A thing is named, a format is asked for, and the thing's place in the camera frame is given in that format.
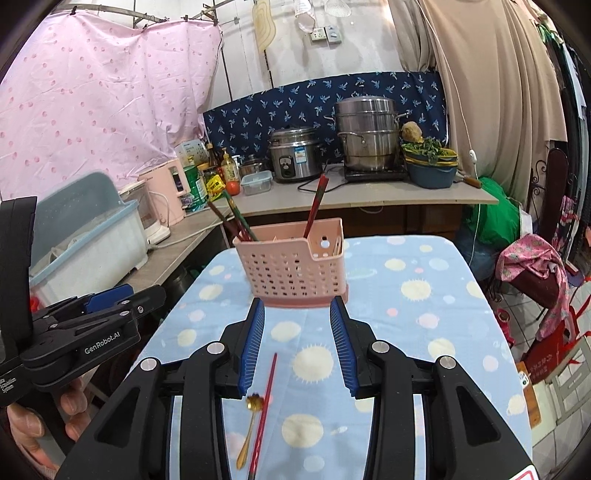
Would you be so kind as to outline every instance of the curtain rod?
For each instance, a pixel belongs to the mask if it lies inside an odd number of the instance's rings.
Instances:
[[[75,8],[79,8],[81,10],[94,10],[97,12],[109,12],[112,14],[120,14],[120,15],[127,15],[129,17],[135,17],[134,20],[134,27],[137,25],[137,22],[141,20],[148,20],[150,22],[155,23],[162,23],[168,21],[168,18],[158,18],[153,15],[148,14],[141,14],[139,12],[134,12],[133,10],[127,10],[126,8],[119,8],[119,7],[109,7],[107,5],[93,5],[93,4],[66,4],[60,5],[59,7],[54,8],[54,12],[64,12],[64,11],[71,11]]]
[[[220,8],[224,5],[227,5],[231,2],[233,2],[234,0],[224,0],[223,2],[218,3],[217,5],[214,5],[213,7],[209,7],[206,8],[205,10],[203,10],[200,14],[195,15],[194,17],[191,18],[191,20],[199,20],[201,19],[201,17],[205,14],[208,14],[209,12],[213,12],[216,10],[216,8]]]

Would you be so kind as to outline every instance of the countertop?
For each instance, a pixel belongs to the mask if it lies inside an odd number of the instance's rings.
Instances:
[[[343,167],[331,166],[327,173],[327,189],[344,182]],[[270,213],[302,212],[310,209],[314,194],[299,192],[299,183],[277,183],[273,181],[270,191],[247,196],[244,193],[234,197],[236,205],[244,216],[267,215]],[[306,188],[314,190],[317,180]],[[476,205],[496,204],[497,199],[482,189],[470,187],[464,182],[455,183],[449,189],[429,190],[405,181],[349,183],[324,194],[321,209],[373,207],[388,205]]]
[[[216,202],[216,204],[224,215],[227,216],[230,213],[228,204],[225,204],[225,207],[221,202]],[[157,245],[157,249],[148,253],[148,262],[139,270],[130,273],[127,278],[122,280],[122,283],[128,283],[133,287],[134,291],[140,291],[152,285],[162,285],[164,280],[212,230],[207,229],[170,247],[166,247],[166,245],[182,240],[192,233],[215,225],[218,222],[219,219],[210,209],[196,212],[184,218],[181,222],[170,227],[170,236]]]
[[[327,173],[328,189],[344,182],[343,167],[331,167]],[[310,209],[314,194],[299,192],[301,183],[277,183],[273,181],[270,191],[247,196],[244,193],[234,197],[236,205],[244,216],[258,216],[273,213],[303,212]],[[317,181],[312,181],[306,188],[314,190]],[[497,200],[485,192],[470,187],[464,182],[455,183],[449,189],[427,190],[412,183],[376,182],[351,183],[324,194],[321,209],[373,207],[388,205],[475,205],[478,203],[494,204]],[[226,216],[230,208],[224,200],[216,205]],[[218,222],[215,214],[207,209],[194,213],[170,228],[170,237],[160,244],[168,245],[181,240],[194,232]],[[149,253],[148,262],[139,270],[132,272],[124,282],[135,291],[162,284],[164,280],[187,258],[211,230],[166,248],[158,248]]]

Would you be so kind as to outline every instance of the blue tablecloth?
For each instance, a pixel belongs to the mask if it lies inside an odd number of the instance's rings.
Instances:
[[[527,408],[509,347],[454,245],[435,236],[391,236],[348,239],[345,249],[351,318],[368,322],[378,339],[408,356],[432,361],[453,355],[531,456]],[[138,361],[147,356],[162,363],[188,357],[219,339],[228,323],[243,320],[251,301],[235,249],[221,252],[168,315]],[[274,352],[279,354],[277,370],[257,478],[361,480],[373,400],[354,400],[344,386],[329,309],[266,309],[249,393],[264,394]],[[171,480],[178,480],[180,406],[178,399]],[[250,412],[244,401],[232,400],[224,401],[223,410],[232,477],[246,477],[245,471],[236,471],[235,459]],[[415,424],[415,477],[423,479],[424,425],[418,395]]]

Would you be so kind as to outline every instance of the electrical outlet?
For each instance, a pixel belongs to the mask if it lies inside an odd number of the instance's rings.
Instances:
[[[312,41],[326,40],[326,32],[324,31],[324,27],[315,28],[310,34],[310,38]]]

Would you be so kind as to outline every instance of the pink bed sheet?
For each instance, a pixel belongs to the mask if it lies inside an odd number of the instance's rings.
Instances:
[[[47,196],[91,171],[118,188],[204,131],[221,31],[131,29],[79,11],[46,18],[0,85],[0,192]]]

